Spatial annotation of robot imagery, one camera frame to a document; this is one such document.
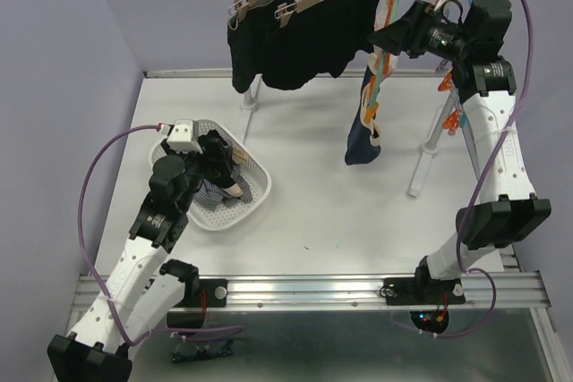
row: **white laundry basket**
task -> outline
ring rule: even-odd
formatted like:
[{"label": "white laundry basket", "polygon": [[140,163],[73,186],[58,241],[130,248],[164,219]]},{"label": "white laundry basket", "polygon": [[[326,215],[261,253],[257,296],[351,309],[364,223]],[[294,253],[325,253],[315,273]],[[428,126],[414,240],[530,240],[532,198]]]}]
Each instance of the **white laundry basket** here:
[{"label": "white laundry basket", "polygon": [[[232,208],[219,205],[213,211],[193,202],[188,211],[189,217],[199,227],[212,232],[225,230],[246,218],[267,198],[271,187],[270,175],[267,169],[265,169],[261,163],[251,155],[249,150],[224,126],[211,120],[196,120],[195,122],[199,126],[200,136],[207,134],[210,130],[216,130],[227,143],[233,145],[234,148],[241,149],[247,155],[247,159],[240,166],[241,175],[251,187],[251,203],[238,201]],[[159,140],[150,151],[150,166],[153,166],[157,160],[166,154],[160,145],[162,140],[163,139]]]}]

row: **white tabletop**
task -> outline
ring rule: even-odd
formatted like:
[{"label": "white tabletop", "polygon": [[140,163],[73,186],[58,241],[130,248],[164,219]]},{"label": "white tabletop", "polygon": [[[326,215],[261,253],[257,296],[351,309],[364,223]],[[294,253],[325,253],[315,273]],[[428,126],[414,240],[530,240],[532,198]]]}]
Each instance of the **white tabletop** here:
[{"label": "white tabletop", "polygon": [[[420,259],[454,232],[475,176],[461,133],[444,133],[422,194],[406,195],[425,139],[447,93],[440,79],[392,78],[378,113],[382,154],[367,166],[346,166],[346,136],[361,79],[317,78],[298,91],[261,84],[246,147],[269,170],[272,191],[239,225],[218,233],[192,222],[171,258],[204,275],[412,273]],[[209,118],[231,131],[241,96],[230,79],[145,80],[133,124]],[[147,193],[153,132],[125,147],[96,267],[109,274]],[[502,271],[494,252],[477,266]]]}]

